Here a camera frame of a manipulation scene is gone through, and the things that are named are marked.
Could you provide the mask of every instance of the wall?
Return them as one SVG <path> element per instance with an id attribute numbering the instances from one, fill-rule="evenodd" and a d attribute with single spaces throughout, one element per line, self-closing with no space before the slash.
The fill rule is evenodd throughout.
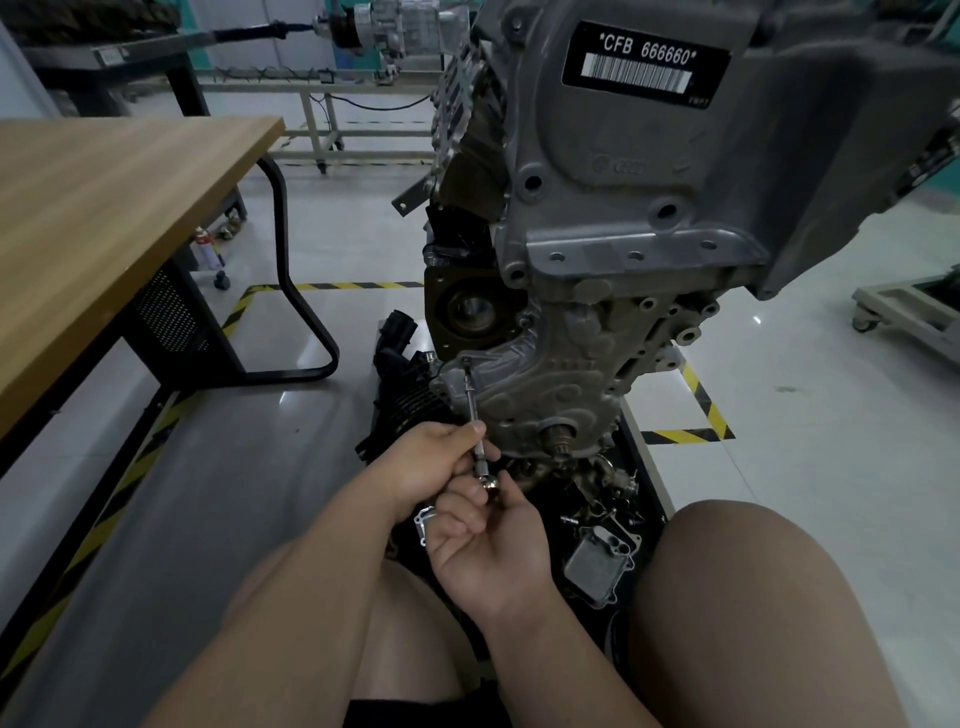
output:
<path id="1" fill-rule="evenodd" d="M 59 115 L 6 26 L 0 23 L 0 118 Z"/>

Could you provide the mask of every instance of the leg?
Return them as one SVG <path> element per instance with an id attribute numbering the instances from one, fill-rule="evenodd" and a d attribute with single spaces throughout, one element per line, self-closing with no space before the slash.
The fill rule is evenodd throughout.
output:
<path id="1" fill-rule="evenodd" d="M 748 503 L 694 503 L 667 525 L 631 605 L 630 668 L 667 728 L 907 726 L 836 564 Z"/>
<path id="2" fill-rule="evenodd" d="M 289 548 L 278 548 L 244 580 L 224 622 L 233 619 Z M 384 561 L 353 699 L 440 703 L 478 687 L 479 666 L 457 620 L 416 576 Z"/>

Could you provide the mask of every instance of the left hand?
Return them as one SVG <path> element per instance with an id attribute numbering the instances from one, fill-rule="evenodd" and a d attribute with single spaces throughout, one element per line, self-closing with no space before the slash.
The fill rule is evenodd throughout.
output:
<path id="1" fill-rule="evenodd" d="M 471 473 L 471 450 L 483 439 L 482 422 L 457 425 L 421 423 L 407 431 L 367 468 L 391 499 L 396 522 L 407 518 L 417 503 L 435 496 L 456 475 Z M 500 459 L 500 450 L 484 441 L 487 457 Z"/>

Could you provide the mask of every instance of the workbench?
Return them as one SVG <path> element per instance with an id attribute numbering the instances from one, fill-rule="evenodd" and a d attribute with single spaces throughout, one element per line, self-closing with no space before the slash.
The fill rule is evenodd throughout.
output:
<path id="1" fill-rule="evenodd" d="M 80 116 L 128 115 L 111 91 L 161 74 L 184 116 L 209 116 L 188 53 L 214 42 L 212 32 L 196 31 L 126 42 L 25 46 L 22 51 L 44 87 L 64 91 Z M 247 219 L 247 208 L 235 187 L 211 208 L 203 227 L 230 210 L 236 210 L 241 220 Z"/>
<path id="2" fill-rule="evenodd" d="M 317 381 L 339 350 L 290 280 L 277 117 L 0 122 L 0 475 L 122 337 L 160 383 L 151 405 L 0 634 L 0 673 L 176 393 Z M 329 356 L 247 372 L 175 258 L 254 165 L 274 198 L 280 290 Z"/>

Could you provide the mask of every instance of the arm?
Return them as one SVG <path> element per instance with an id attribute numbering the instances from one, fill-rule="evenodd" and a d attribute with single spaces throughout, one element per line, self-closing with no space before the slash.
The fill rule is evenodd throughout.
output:
<path id="1" fill-rule="evenodd" d="M 468 472 L 471 425 L 415 427 L 345 486 L 146 728 L 341 725 L 394 523 Z"/>
<path id="2" fill-rule="evenodd" d="M 522 726 L 655 728 L 557 591 L 537 509 L 508 474 L 499 479 L 502 508 L 455 478 L 426 533 L 433 570 L 483 632 L 512 714 Z"/>
<path id="3" fill-rule="evenodd" d="M 506 702 L 520 725 L 659 725 L 556 589 L 531 612 L 484 631 Z"/>

